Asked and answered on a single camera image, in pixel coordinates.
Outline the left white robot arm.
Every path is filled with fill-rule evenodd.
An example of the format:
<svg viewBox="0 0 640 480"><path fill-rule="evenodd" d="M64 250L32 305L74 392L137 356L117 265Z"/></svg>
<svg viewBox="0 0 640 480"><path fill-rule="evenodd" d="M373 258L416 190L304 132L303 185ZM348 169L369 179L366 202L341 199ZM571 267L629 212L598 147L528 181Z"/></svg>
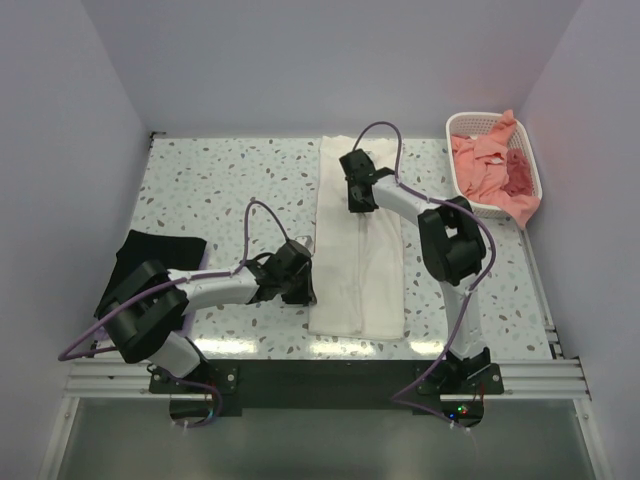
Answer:
<svg viewBox="0 0 640 480"><path fill-rule="evenodd" d="M274 253L256 256L235 273L170 270L146 261L106 294L96 309L123 360L147 360L177 378L193 377L206 360L180 335L184 317L221 305L250 305L280 297L287 305L317 303L312 254L288 239Z"/></svg>

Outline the white t shirt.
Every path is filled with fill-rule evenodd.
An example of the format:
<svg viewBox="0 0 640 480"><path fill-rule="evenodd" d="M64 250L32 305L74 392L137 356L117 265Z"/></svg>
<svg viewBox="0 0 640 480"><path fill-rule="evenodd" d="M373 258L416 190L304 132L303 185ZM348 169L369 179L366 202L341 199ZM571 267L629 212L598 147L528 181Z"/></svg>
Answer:
<svg viewBox="0 0 640 480"><path fill-rule="evenodd" d="M317 303L309 331L317 335L397 341L404 333L404 243L400 217L389 210L351 213L339 159L355 140L320 143L312 283Z"/></svg>

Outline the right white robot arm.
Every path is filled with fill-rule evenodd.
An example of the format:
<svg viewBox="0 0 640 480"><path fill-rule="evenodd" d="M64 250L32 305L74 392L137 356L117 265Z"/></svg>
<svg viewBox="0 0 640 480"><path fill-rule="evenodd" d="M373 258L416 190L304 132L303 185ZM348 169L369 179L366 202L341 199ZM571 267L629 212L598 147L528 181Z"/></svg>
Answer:
<svg viewBox="0 0 640 480"><path fill-rule="evenodd" d="M486 246L468 201L460 196L450 200L426 197L401 183L392 169L377 168L361 149L342 156L339 162L350 212L382 208L418 228L423 264L438 281L444 300L449 335L446 362L470 372L486 368L491 363L490 351L473 297Z"/></svg>

